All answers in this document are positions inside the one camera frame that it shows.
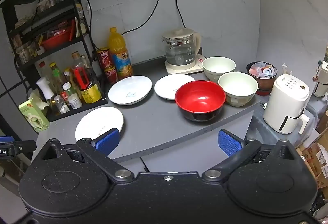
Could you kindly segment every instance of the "plate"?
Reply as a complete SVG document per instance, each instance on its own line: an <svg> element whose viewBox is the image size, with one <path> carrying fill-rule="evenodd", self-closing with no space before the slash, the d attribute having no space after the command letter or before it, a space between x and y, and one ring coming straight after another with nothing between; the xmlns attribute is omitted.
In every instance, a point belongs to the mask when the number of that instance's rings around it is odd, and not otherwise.
<svg viewBox="0 0 328 224"><path fill-rule="evenodd" d="M157 81L154 87L155 93L167 100L175 100L177 90L184 84L194 80L193 77L185 74L168 75Z"/></svg>
<svg viewBox="0 0 328 224"><path fill-rule="evenodd" d="M138 103L148 95L153 86L145 76L132 76L115 83L108 92L108 98L119 105Z"/></svg>
<svg viewBox="0 0 328 224"><path fill-rule="evenodd" d="M77 141L85 137L96 139L112 128L121 131L123 122L123 115L117 108L97 108L80 120L75 129L75 138Z"/></svg>

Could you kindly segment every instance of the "green carton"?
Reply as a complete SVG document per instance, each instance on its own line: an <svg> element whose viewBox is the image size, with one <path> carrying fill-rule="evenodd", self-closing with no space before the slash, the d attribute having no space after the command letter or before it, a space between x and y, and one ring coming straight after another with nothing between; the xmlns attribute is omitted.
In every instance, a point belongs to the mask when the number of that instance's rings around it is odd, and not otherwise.
<svg viewBox="0 0 328 224"><path fill-rule="evenodd" d="M36 132L40 132L49 128L49 121L42 113L42 111L37 107L33 99L27 100L26 102L19 105L18 108Z"/></svg>

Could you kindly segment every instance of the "stacked red can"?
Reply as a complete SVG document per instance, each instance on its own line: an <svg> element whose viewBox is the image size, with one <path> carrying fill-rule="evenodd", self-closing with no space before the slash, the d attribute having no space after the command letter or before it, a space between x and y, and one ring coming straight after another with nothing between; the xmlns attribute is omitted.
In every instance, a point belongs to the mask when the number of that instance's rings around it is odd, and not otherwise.
<svg viewBox="0 0 328 224"><path fill-rule="evenodd" d="M97 51L97 55L101 68L104 70L104 73L109 83L111 84L117 83L118 82L117 70L111 58L109 49L101 48L100 50Z"/></svg>

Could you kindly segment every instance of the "brown bottle cap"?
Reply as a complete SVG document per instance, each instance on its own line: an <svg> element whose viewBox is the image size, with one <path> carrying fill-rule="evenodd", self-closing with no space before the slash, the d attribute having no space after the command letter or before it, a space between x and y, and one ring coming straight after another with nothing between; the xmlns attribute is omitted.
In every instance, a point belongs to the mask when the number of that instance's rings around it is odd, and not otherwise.
<svg viewBox="0 0 328 224"><path fill-rule="evenodd" d="M76 52L72 53L72 58L73 58L73 59L78 59L78 58L80 58L80 53L79 53L79 51L76 51Z"/></svg>

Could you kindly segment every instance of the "glass electric kettle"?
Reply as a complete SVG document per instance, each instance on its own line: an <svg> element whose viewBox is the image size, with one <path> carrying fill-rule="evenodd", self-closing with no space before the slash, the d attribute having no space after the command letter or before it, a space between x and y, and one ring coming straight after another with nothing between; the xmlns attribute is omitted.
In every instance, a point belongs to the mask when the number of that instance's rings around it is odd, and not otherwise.
<svg viewBox="0 0 328 224"><path fill-rule="evenodd" d="M200 49L201 36L192 29L176 29L163 35L166 60L175 70L192 68Z"/></svg>

